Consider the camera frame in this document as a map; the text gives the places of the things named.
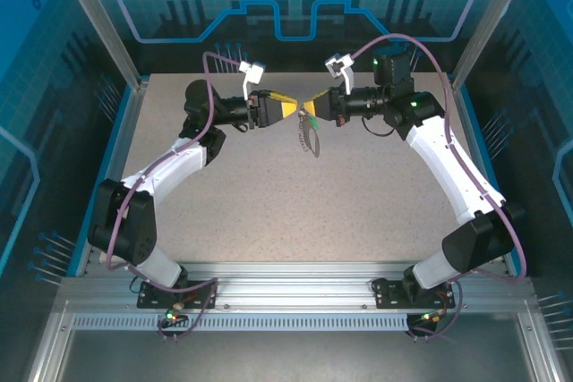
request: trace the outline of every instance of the purple cable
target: purple cable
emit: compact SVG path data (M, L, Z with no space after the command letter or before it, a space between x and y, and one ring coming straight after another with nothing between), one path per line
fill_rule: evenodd
M203 71L205 72L205 80L207 81L207 93L209 96L209 116L207 118L207 122L205 123L205 127L203 127L203 130L201 130L201 132L195 136L192 140L190 140L189 142L185 143L184 145L181 145L180 147L177 147L173 152L169 152L167 154L165 154L164 156L161 156L160 158L158 158L157 160L155 160L153 163L151 163L149 165L149 167L147 169L145 169L145 171L141 174L141 176L137 179L137 181L135 182L135 184L133 185L133 187L127 192L127 195L124 198L124 201L122 201L121 206L119 207L119 210L117 211L117 217L115 218L115 223L114 223L114 229L111 233L111 238L109 241L109 245L107 246L107 255L106 255L106 266L109 270L116 270L120 267L129 267L130 270L137 276L145 278L146 276L144 276L141 272L139 272L135 267L130 267L129 264L127 263L121 263L121 264L117 264L115 266L112 265L112 256L114 255L114 247L115 247L115 242L117 241L117 235L119 233L119 227L122 223L122 219L124 217L124 213L125 210L127 209L127 207L129 206L129 202L132 199L133 194L135 194L135 192L137 191L137 189L140 187L140 185L145 181L146 177L153 172L153 170L160 165L161 163L163 163L164 161L168 160L169 158L173 157L176 153L186 150L187 148L191 147L195 142L197 142L198 140L200 140L209 130L212 122L213 122L213 115L214 115L214 99L213 99L213 86L211 83L211 78L210 78L210 73L209 73L209 64L208 64L208 57L212 57L215 59L219 59L219 60L223 60L226 61L228 63L231 63L233 65L239 66L240 64L234 60L230 60L228 58L223 57L222 55L218 55L215 53L211 53L211 52L205 52L203 53ZM182 289L175 289L175 288L167 288L164 285L161 284L157 284L153 281L148 281L150 284L152 284L153 286L160 288L164 291L168 291L171 293L188 293L190 291L194 291L197 289L200 289L208 284L211 284L213 282L217 282L216 279L210 279L209 281L205 281L201 284L189 287L189 288L182 288Z
M454 316L452 317L451 321L442 329L440 330L438 333L432 333L432 335L428 335L425 337L426 340L430 341L433 339L439 339L440 337L444 336L446 333L448 333L448 331L453 327L453 325L456 323L456 320L459 317L459 314L462 311L463 305L464 305L464 293L462 292L462 285L458 282L458 281L453 281L452 284L456 284L456 286L458 287L458 308L456 309L456 313L454 313ZM425 328L415 328L415 330L420 330L420 331L430 331L430 330L426 330ZM412 333L412 331L408 331L408 335L410 337L416 338L419 336L416 336L414 333Z
M454 155L454 158L457 160L457 162L459 163L461 168L464 170L467 177L475 185L475 188L477 188L477 190L483 195L483 198L492 206L493 210L495 210L495 212L498 214L501 221L505 225L505 228L508 230L509 236L511 236L511 240L513 241L513 244L516 247L517 255L519 256L519 264L521 266L518 276L516 276L514 278L505 278L502 276L495 275L495 274L493 274L487 270L483 270L481 268L478 268L475 271L478 273L481 273L483 275L493 277L494 279L497 279L501 282L505 282L505 283L509 283L509 284L514 284L514 283L523 281L524 278L526 277L526 272L527 272L526 256L525 256L525 253L523 252L521 242L519 241L519 238L517 237L517 233L516 233L515 229L513 228L513 225L511 225L510 221L506 217L503 210L495 203L495 201L492 199L492 197L490 197L490 195L487 193L485 188L480 184L480 182L477 180L477 178L474 176L474 174L472 174L472 171L466 165L466 163L464 162L462 157L459 155L458 150L456 149L455 145L452 143L451 130L449 127L449 106L451 103L450 99L453 98L453 96L451 94L451 88L449 87L448 79L446 78L446 75L444 74L443 70L440 68L440 65L438 64L436 57L434 57L432 52L419 40L412 38L411 36L408 36L408 35L403 35L401 33L390 33L388 35L382 35L382 36L377 37L374 40L371 40L366 45L364 45L362 48L360 48L358 51L356 51L354 54L352 54L351 58L353 60L355 60L360 54L362 54L364 51L366 51L370 47L376 45L377 43L381 42L382 40L387 40L387 39L391 39L391 38L404 39L404 40L407 40L407 41L413 43L418 48L420 48L420 50L422 52L424 52L428 56L430 61L432 62L433 67L435 68L436 72L440 76L441 86L444 89L444 111L445 111L444 134L446 135L446 142L448 143L449 148L451 149L451 152Z
M218 282L215 281L215 284L213 284L213 286L211 286L211 291L209 293L209 296L207 297L207 299L205 300L205 302L203 303L203 307L201 308L201 311L199 312L199 315L197 315L197 318L193 321L193 323L185 330L183 331L183 333L179 334L179 335L173 335L173 337L167 336L166 332L163 331L163 328L161 328L161 325L163 324L164 321L166 321L165 319L163 319L158 326L158 333L160 335L163 336L164 340L167 339L172 339L174 341L177 341L177 339L180 339L182 337L185 337L186 335L189 335L198 325L199 325L199 321L201 321L202 316L205 313L205 310L207 310L207 306L209 306L209 303L211 301L211 299L213 298L213 295L215 295L215 291L217 290L217 285Z

